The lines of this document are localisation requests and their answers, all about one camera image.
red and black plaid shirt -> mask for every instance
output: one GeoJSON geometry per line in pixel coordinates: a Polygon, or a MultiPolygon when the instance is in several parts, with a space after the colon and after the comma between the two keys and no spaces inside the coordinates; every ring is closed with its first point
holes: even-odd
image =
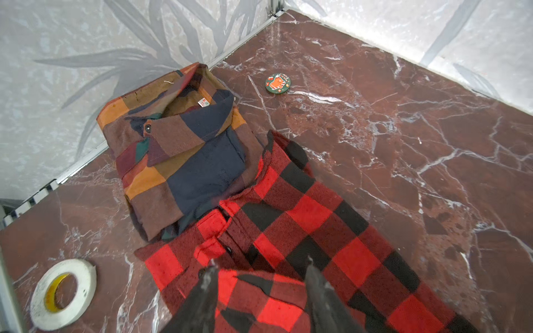
{"type": "MultiPolygon", "coordinates": [[[[374,227],[312,177],[300,146],[276,132],[269,132],[268,139],[254,185],[220,201],[220,210],[171,242],[136,251],[171,313],[212,258],[221,268],[263,271],[256,274],[269,274],[263,277],[275,283],[276,278],[302,281],[310,256],[370,333],[476,332],[420,281],[374,227]]],[[[231,281],[219,283],[219,301],[233,314],[243,314],[237,318],[274,324],[281,331],[309,331],[308,322],[299,323],[308,320],[299,311],[282,311],[287,316],[279,323],[262,320],[277,298],[267,295],[257,305],[248,287],[236,282],[241,280],[231,281]]],[[[235,331],[252,327],[224,320],[235,331]]]]}

green coaster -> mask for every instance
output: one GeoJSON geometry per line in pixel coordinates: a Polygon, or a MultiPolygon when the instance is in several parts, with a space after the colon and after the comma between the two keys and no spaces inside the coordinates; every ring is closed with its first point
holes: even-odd
{"type": "Polygon", "coordinates": [[[290,87],[290,78],[283,73],[276,73],[269,76],[266,81],[266,90],[273,94],[283,94],[290,87]]]}

brown marble floor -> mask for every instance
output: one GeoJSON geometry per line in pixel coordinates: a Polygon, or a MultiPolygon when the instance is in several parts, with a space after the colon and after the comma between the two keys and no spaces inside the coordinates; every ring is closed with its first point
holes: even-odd
{"type": "MultiPolygon", "coordinates": [[[[317,178],[448,305],[482,332],[533,331],[533,117],[292,11],[213,73],[259,137],[275,128],[305,147],[317,178]],[[288,93],[264,89],[275,72],[291,77],[288,93]]],[[[89,260],[99,280],[61,331],[155,332],[168,320],[132,254],[143,242],[107,153],[0,245],[27,320],[35,284],[64,258],[89,260]]]]}

white tape roll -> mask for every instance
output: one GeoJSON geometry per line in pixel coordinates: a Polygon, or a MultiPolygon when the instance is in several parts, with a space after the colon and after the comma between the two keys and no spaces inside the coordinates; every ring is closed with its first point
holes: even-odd
{"type": "Polygon", "coordinates": [[[31,321],[39,329],[56,330],[75,322],[85,312],[96,290],[96,269],[82,259],[69,259],[55,264],[39,280],[31,297],[31,321]],[[59,283],[68,275],[76,278],[76,294],[65,308],[55,304],[59,283]]]}

plaid shirt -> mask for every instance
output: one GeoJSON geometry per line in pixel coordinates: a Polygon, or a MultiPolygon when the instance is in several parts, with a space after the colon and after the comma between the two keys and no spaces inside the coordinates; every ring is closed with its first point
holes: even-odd
{"type": "MultiPolygon", "coordinates": [[[[301,281],[310,256],[370,333],[476,332],[420,281],[375,228],[312,177],[300,146],[276,132],[269,132],[268,139],[253,186],[220,201],[220,210],[171,242],[135,252],[171,313],[177,312],[212,258],[221,268],[301,281]]],[[[261,306],[269,301],[257,305],[245,287],[237,289],[242,283],[232,281],[219,288],[219,299],[249,314],[242,318],[262,322],[261,306]],[[238,300],[228,303],[235,294],[238,300]]],[[[296,326],[297,316],[294,325],[281,327],[309,331],[308,323],[296,326]]],[[[247,331],[238,328],[247,327],[239,321],[226,322],[236,331],[247,331]]]]}
{"type": "Polygon", "coordinates": [[[262,147],[233,100],[206,65],[194,63],[112,100],[98,115],[146,240],[189,215],[183,230],[191,216],[253,181],[262,147]]]}

